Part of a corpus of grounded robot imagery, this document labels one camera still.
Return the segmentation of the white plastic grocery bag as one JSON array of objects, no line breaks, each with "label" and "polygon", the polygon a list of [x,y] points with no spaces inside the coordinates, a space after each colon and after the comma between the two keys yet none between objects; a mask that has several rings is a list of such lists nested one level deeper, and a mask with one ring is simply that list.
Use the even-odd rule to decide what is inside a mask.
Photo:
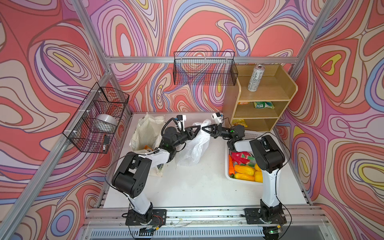
[{"label": "white plastic grocery bag", "polygon": [[197,136],[190,141],[186,142],[183,150],[178,152],[175,156],[177,166],[192,167],[197,165],[210,143],[211,136],[200,130]]}]

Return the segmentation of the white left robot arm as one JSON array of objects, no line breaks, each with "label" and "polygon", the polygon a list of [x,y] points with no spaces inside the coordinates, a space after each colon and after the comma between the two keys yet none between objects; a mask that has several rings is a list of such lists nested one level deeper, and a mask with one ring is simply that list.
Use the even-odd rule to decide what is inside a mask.
[{"label": "white left robot arm", "polygon": [[150,170],[173,160],[177,147],[193,140],[199,133],[200,126],[182,128],[167,127],[162,131],[158,148],[148,154],[129,152],[116,170],[111,185],[128,196],[133,210],[139,215],[148,214],[153,204],[145,197],[145,188]]}]

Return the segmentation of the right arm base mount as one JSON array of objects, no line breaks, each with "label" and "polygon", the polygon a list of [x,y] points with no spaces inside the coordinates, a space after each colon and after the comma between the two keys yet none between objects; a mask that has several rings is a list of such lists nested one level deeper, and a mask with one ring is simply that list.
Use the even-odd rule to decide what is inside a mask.
[{"label": "right arm base mount", "polygon": [[247,224],[249,225],[284,225],[287,223],[283,209],[280,206],[276,206],[275,208],[246,208],[244,209],[244,216],[246,218]]}]

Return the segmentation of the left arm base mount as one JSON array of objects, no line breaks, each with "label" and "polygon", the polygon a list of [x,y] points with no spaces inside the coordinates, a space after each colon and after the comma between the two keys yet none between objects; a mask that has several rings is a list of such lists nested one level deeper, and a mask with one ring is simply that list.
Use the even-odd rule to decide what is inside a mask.
[{"label": "left arm base mount", "polygon": [[126,226],[162,226],[166,224],[167,210],[149,210],[144,215],[129,210],[127,213],[122,214],[122,217],[126,220]]}]

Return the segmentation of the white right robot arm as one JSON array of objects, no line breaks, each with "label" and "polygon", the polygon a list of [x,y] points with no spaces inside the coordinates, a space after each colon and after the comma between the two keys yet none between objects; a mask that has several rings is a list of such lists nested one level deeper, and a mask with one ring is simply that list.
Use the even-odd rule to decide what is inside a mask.
[{"label": "white right robot arm", "polygon": [[225,128],[222,124],[213,124],[202,127],[202,131],[213,138],[226,139],[231,152],[247,152],[254,157],[263,173],[264,186],[261,204],[268,208],[283,206],[278,197],[279,178],[280,169],[283,167],[286,157],[271,135],[246,140],[245,127],[241,125]]}]

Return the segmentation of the cream canvas tote bag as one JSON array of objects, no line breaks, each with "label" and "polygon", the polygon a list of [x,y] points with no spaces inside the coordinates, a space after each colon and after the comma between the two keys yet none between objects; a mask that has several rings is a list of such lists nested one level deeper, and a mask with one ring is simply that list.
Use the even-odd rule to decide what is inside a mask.
[{"label": "cream canvas tote bag", "polygon": [[[151,153],[160,145],[162,139],[161,130],[164,125],[164,115],[154,116],[147,113],[143,118],[139,119],[130,141],[132,151],[153,161],[154,154],[151,155]],[[153,151],[146,151],[145,145],[149,146]]]}]

